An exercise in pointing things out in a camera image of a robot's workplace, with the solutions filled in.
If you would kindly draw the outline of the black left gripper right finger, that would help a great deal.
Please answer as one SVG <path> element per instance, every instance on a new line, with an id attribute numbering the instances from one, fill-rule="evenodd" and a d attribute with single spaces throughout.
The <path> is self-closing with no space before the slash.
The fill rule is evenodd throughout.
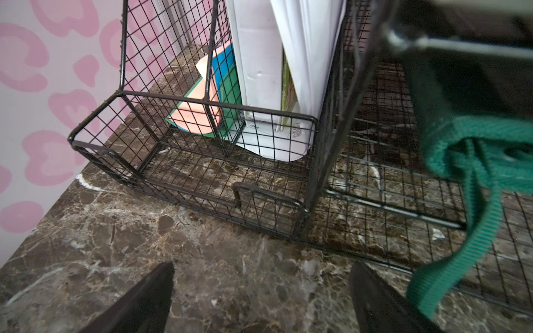
<path id="1" fill-rule="evenodd" d="M 361 332 L 442 331 L 364 263 L 353 263 L 348 285 Z"/>

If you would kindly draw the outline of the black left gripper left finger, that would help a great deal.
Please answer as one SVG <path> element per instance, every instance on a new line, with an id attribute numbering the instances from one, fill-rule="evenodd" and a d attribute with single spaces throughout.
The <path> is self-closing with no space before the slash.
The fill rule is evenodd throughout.
<path id="1" fill-rule="evenodd" d="M 164 332 L 174 288 L 174 265 L 155 267 L 82 332 Z"/>

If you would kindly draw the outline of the colourful picture book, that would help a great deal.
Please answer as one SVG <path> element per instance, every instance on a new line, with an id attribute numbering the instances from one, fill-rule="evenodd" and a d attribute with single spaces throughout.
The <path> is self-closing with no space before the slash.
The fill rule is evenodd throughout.
<path id="1" fill-rule="evenodd" d="M 196 68 L 200 79 L 185 95 L 195 102 L 179 102 L 166 121 L 188 133 L 225 138 L 240 119 L 239 111 L 206 104 L 205 101 L 232 105 L 242 103 L 233 44 L 226 42 L 217 47 L 211 56 L 201 58 Z"/>

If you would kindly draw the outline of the green fabric bag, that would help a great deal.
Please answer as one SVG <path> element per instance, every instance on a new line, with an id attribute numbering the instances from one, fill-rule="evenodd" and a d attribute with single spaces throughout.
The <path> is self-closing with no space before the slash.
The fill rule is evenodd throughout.
<path id="1" fill-rule="evenodd" d="M 490 250 L 502 196 L 532 193 L 531 1 L 399 1 L 388 23 L 426 169 L 461 188 L 462 245 L 417 269 L 408 301 L 432 316 Z"/>

